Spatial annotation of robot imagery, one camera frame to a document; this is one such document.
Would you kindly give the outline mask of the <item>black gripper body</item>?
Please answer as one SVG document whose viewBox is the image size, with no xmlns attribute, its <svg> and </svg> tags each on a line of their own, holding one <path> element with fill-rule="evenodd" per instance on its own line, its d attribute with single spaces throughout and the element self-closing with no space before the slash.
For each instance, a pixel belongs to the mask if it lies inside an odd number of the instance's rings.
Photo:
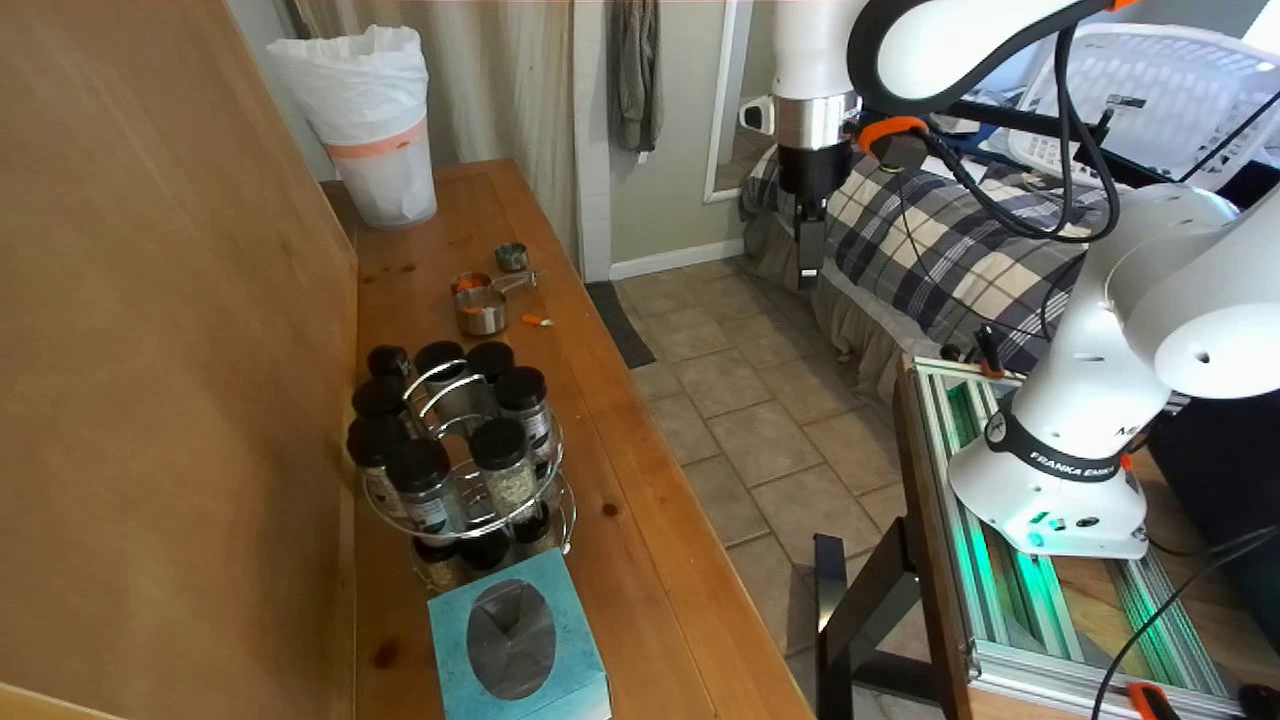
<svg viewBox="0 0 1280 720">
<path fill-rule="evenodd" d="M 780 187 L 797 198 L 793 231 L 797 231 L 797 277 L 813 280 L 822 260 L 822 199 L 848 176 L 848 149 L 783 149 L 780 151 Z"/>
</svg>

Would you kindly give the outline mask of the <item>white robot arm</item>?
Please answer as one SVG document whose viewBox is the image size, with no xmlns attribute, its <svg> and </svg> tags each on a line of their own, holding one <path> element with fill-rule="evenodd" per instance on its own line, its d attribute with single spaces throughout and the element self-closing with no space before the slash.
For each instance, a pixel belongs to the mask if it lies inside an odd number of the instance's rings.
<svg viewBox="0 0 1280 720">
<path fill-rule="evenodd" d="M 1118 0 L 776 0 L 776 144 L 929 151 L 929 119 L 1035 40 Z M 1137 561 L 1146 500 L 1118 469 L 1177 395 L 1280 388 L 1280 199 L 1186 185 L 1107 198 L 1047 357 L 953 464 L 957 500 L 1020 552 Z"/>
</svg>

